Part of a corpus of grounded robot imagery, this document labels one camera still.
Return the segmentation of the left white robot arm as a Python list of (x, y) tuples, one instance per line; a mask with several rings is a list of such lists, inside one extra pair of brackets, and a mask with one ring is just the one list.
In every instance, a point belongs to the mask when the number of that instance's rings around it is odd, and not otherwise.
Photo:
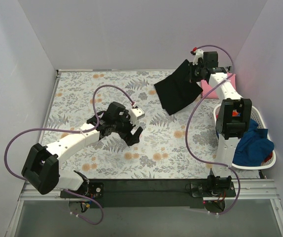
[(45, 146), (33, 145), (21, 174), (42, 195), (54, 189), (68, 189), (79, 198), (88, 196), (91, 189), (89, 179), (79, 171), (62, 170), (61, 165), (112, 133), (117, 133), (127, 146), (139, 143), (143, 128), (137, 124), (144, 116), (144, 111), (137, 106), (126, 109), (122, 104), (112, 102), (107, 110), (88, 119), (78, 133)]

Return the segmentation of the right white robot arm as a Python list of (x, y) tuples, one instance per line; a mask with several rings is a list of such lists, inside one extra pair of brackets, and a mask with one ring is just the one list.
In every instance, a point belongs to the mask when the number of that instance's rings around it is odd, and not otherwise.
[(218, 148), (214, 164), (207, 179), (190, 186), (193, 196), (225, 196), (234, 194), (230, 168), (236, 147), (248, 131), (252, 102), (244, 99), (230, 82), (231, 76), (218, 65), (218, 53), (192, 50), (193, 62), (189, 65), (190, 82), (205, 80), (221, 101), (215, 129)]

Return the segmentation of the black t shirt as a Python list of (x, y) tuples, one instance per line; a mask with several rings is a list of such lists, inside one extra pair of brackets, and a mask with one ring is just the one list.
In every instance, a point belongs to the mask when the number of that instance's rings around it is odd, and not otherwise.
[(184, 109), (203, 92), (196, 82), (189, 82), (189, 61), (186, 59), (168, 77), (154, 84), (161, 106), (169, 115)]

